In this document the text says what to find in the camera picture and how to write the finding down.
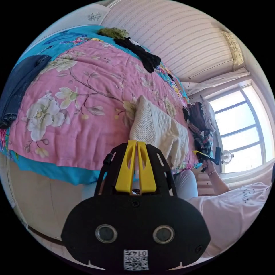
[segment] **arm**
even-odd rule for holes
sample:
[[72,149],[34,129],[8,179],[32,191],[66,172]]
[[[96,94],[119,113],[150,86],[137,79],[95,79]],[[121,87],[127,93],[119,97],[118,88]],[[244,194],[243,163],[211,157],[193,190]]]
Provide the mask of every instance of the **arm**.
[[208,160],[203,162],[203,167],[206,167],[205,172],[208,174],[211,185],[216,195],[220,195],[230,191],[229,187],[223,182],[219,174],[215,171],[213,163]]

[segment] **green knit fabric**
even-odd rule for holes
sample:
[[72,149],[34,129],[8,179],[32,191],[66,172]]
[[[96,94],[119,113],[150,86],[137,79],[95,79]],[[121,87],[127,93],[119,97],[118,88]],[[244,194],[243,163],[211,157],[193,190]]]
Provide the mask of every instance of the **green knit fabric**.
[[122,30],[119,28],[103,28],[100,29],[97,34],[120,39],[125,39],[125,37],[129,37],[129,33],[126,30]]

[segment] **pink floral comforter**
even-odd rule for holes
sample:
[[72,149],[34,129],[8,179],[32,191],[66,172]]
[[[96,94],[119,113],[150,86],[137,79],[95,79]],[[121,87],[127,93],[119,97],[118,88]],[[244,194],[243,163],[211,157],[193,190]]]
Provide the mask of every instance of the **pink floral comforter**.
[[[186,126],[185,101],[138,59],[101,41],[61,54],[28,87],[8,149],[34,161],[100,170],[111,149],[128,142],[135,101],[144,95]],[[193,168],[194,139],[179,169]]]

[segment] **sticker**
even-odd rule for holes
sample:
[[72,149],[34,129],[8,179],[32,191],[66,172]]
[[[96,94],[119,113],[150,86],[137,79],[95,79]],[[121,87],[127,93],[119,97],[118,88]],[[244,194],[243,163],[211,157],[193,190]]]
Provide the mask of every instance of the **sticker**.
[[148,250],[124,249],[124,270],[149,270]]

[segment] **denim jeans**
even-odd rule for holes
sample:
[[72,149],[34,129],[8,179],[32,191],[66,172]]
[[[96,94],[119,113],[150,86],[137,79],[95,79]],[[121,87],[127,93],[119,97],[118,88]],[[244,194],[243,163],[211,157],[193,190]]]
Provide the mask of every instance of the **denim jeans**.
[[51,56],[33,55],[21,61],[11,71],[0,99],[0,129],[7,129],[16,119],[23,96]]

